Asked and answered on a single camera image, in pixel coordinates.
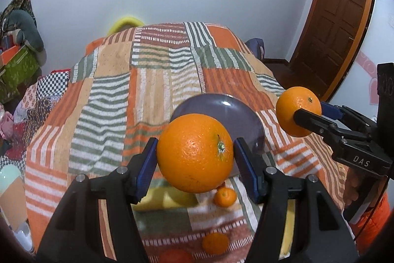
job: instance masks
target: human hand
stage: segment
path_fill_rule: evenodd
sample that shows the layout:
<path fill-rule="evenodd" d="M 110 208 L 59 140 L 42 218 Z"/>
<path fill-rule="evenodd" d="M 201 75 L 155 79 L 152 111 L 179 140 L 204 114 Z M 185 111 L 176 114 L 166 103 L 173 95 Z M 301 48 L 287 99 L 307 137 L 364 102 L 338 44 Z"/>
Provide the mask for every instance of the human hand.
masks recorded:
<path fill-rule="evenodd" d="M 345 207 L 349 206 L 351 202 L 356 201 L 359 198 L 358 188 L 361 185 L 361 182 L 365 174 L 362 174 L 352 168 L 347 171 L 346 181 L 345 181 L 345 190 L 343 195 L 343 200 L 345 202 Z M 379 188 L 376 192 L 376 195 L 372 199 L 370 203 L 370 207 L 374 207 L 376 202 L 378 201 L 379 195 L 382 192 L 382 189 L 385 185 L 385 179 L 383 178 L 379 183 Z"/>

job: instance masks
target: checkered fabric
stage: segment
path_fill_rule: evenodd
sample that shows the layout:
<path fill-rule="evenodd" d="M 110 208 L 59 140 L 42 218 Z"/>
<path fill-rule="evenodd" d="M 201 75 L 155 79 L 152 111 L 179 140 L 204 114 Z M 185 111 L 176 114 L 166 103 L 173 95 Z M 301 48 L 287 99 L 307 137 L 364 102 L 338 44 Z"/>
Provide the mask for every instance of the checkered fabric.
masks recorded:
<path fill-rule="evenodd" d="M 37 82 L 37 98 L 62 96 L 67 89 L 70 71 L 51 73 Z"/>
<path fill-rule="evenodd" d="M 3 168 L 4 166 L 9 164 L 15 165 L 20 170 L 22 176 L 24 177 L 24 172 L 26 169 L 26 152 L 23 153 L 23 156 L 20 160 L 10 160 L 5 155 L 0 157 L 0 168 Z"/>

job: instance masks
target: orange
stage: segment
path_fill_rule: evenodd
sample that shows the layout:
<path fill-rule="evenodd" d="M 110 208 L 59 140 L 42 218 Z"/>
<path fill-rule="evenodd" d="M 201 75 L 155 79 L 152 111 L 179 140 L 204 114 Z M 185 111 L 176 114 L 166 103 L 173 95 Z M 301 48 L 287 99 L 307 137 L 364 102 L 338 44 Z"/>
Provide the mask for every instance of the orange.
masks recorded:
<path fill-rule="evenodd" d="M 185 250 L 171 248 L 159 255 L 159 263 L 193 263 L 193 256 Z"/>
<path fill-rule="evenodd" d="M 237 200 L 237 194 L 232 188 L 221 187 L 217 190 L 213 202 L 220 207 L 229 207 Z"/>
<path fill-rule="evenodd" d="M 298 126 L 293 119 L 294 112 L 300 108 L 322 115 L 322 106 L 317 96 L 307 88 L 289 88 L 276 103 L 276 117 L 281 128 L 290 136 L 305 137 L 311 131 Z"/>
<path fill-rule="evenodd" d="M 202 238 L 202 248 L 210 255 L 221 255 L 227 251 L 230 240 L 222 233 L 212 233 Z"/>
<path fill-rule="evenodd" d="M 203 114 L 183 115 L 169 123 L 159 138 L 156 155 L 164 178 L 188 193 L 219 186 L 234 160 L 229 133 L 219 121 Z"/>

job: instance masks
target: striped blanket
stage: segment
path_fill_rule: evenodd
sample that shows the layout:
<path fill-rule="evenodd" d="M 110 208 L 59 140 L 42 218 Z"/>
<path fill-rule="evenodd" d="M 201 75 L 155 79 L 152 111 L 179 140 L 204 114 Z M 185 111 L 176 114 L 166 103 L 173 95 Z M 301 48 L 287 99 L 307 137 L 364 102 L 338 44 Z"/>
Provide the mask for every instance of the striped blanket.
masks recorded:
<path fill-rule="evenodd" d="M 29 135 L 25 187 L 36 248 L 76 174 L 97 177 L 127 164 L 149 137 L 160 136 L 182 101 L 202 93 L 230 94 L 250 106 L 265 129 L 266 163 L 288 175 L 317 174 L 343 208 L 346 168 L 331 160 L 319 136 L 293 138 L 279 127 L 275 104 L 283 88 L 228 28 L 150 25 L 98 43 L 72 69 L 39 80 L 17 110 Z M 248 199 L 238 177 L 224 184 L 238 195 L 228 209 L 212 203 L 211 191 L 197 195 L 199 205 L 193 208 L 135 212 L 152 262 L 171 247 L 188 249 L 198 262 L 243 262 L 262 207 Z M 168 186 L 159 170 L 151 184 L 157 186 Z M 115 258 L 105 201 L 99 205 L 104 251 Z M 230 247 L 221 256 L 202 250 L 201 238 L 212 231 L 229 236 Z"/>

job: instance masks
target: yellow object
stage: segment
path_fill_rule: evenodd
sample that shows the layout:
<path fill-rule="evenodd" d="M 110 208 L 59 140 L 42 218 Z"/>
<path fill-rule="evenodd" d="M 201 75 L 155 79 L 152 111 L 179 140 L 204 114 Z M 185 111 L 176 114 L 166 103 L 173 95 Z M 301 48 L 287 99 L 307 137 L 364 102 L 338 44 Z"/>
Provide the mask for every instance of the yellow object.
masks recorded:
<path fill-rule="evenodd" d="M 289 199 L 287 201 L 287 213 L 286 213 L 286 224 L 284 226 L 282 247 L 280 248 L 280 256 L 287 256 L 290 254 L 290 250 L 293 243 L 294 236 L 294 223 L 296 220 L 296 200 Z"/>
<path fill-rule="evenodd" d="M 139 19 L 135 18 L 135 17 L 123 17 L 121 19 L 119 19 L 110 29 L 110 31 L 108 32 L 107 36 L 110 36 L 112 34 L 115 34 L 117 32 L 119 32 L 121 30 L 122 27 L 126 26 L 126 25 L 130 25 L 131 27 L 140 27 L 143 26 L 144 23 L 142 21 L 140 21 Z"/>
<path fill-rule="evenodd" d="M 182 192 L 172 186 L 149 188 L 146 196 L 133 210 L 162 210 L 175 207 L 193 207 L 198 205 L 194 194 Z"/>

